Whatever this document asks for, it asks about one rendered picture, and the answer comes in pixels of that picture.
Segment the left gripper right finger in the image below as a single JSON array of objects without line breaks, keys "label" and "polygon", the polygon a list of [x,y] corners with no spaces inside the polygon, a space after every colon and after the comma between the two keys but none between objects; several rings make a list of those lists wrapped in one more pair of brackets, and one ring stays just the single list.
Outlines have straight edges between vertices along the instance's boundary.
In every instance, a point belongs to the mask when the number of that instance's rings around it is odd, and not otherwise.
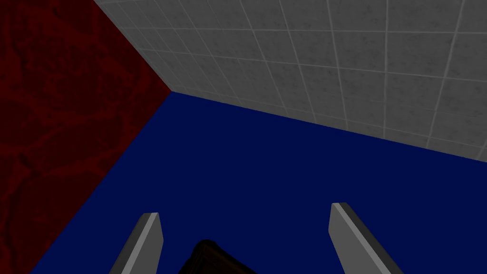
[{"label": "left gripper right finger", "polygon": [[345,274],[404,274],[347,203],[332,203],[328,232]]}]

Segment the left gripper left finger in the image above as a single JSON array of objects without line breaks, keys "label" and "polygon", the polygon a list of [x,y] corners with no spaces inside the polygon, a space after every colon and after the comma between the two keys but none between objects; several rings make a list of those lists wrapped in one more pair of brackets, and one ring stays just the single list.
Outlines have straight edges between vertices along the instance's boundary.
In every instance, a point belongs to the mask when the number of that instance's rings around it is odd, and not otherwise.
[{"label": "left gripper left finger", "polygon": [[109,274],[156,274],[164,243],[159,213],[144,213]]}]

